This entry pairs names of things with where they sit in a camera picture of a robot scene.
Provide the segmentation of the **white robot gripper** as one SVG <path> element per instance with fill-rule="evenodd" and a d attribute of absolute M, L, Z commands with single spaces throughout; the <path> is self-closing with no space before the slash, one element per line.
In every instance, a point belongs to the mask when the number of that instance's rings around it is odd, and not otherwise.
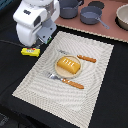
<path fill-rule="evenodd" d="M 29 47 L 37 39 L 46 43 L 56 30 L 59 14 L 58 0 L 22 0 L 13 15 L 20 42 Z"/>

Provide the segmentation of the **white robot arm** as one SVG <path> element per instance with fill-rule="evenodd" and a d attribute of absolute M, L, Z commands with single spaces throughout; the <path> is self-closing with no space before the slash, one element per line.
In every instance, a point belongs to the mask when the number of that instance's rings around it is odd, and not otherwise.
<path fill-rule="evenodd" d="M 37 39 L 46 43 L 56 30 L 59 14 L 58 0 L 22 0 L 13 15 L 20 42 L 29 47 Z"/>

